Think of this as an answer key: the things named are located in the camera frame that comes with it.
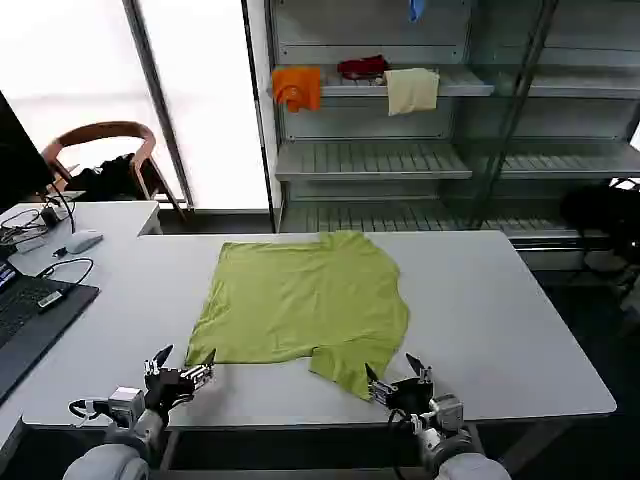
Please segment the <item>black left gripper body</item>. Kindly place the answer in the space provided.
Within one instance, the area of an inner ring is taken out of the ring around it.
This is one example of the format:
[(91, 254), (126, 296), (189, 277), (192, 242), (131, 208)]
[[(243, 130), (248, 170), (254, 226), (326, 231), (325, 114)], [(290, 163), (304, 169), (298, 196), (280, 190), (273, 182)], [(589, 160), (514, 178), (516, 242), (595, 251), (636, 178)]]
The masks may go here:
[(158, 414), (168, 414), (182, 401), (191, 400), (194, 385), (181, 376), (178, 369), (160, 369), (157, 373), (147, 373), (144, 377), (146, 394), (145, 407)]

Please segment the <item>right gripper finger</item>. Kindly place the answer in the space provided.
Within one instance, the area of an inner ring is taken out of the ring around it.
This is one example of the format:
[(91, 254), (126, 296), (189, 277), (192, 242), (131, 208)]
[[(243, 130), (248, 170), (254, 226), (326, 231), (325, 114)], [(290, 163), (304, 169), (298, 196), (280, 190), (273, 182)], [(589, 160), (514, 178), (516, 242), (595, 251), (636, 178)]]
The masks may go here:
[(390, 397), (397, 393), (398, 388), (395, 385), (388, 384), (380, 380), (368, 363), (365, 363), (365, 371), (367, 376), (368, 392), (372, 400), (376, 402), (386, 402)]
[(422, 361), (411, 355), (410, 353), (405, 354), (406, 360), (409, 363), (409, 366), (414, 372), (414, 376), (410, 378), (410, 381), (414, 384), (432, 384), (432, 367), (425, 366)]

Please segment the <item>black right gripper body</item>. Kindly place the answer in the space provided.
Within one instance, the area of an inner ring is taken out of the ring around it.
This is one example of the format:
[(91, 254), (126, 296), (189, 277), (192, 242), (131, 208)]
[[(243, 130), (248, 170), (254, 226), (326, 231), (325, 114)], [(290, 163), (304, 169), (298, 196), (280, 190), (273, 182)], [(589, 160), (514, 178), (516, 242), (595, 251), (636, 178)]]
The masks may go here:
[(431, 380), (408, 378), (391, 384), (392, 392), (387, 396), (387, 407), (399, 410), (404, 415), (421, 415), (430, 411), (434, 384)]

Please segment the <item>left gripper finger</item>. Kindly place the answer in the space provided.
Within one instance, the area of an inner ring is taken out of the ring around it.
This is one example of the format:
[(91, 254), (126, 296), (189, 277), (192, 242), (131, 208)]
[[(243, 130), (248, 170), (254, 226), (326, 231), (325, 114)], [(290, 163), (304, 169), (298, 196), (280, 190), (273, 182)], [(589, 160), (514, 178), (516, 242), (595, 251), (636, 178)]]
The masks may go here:
[(158, 375), (172, 350), (173, 345), (169, 344), (160, 349), (150, 360), (146, 360), (144, 362), (144, 374), (146, 376)]
[(213, 378), (215, 356), (216, 349), (213, 349), (203, 364), (190, 367), (180, 374), (180, 378), (192, 392), (196, 392)]

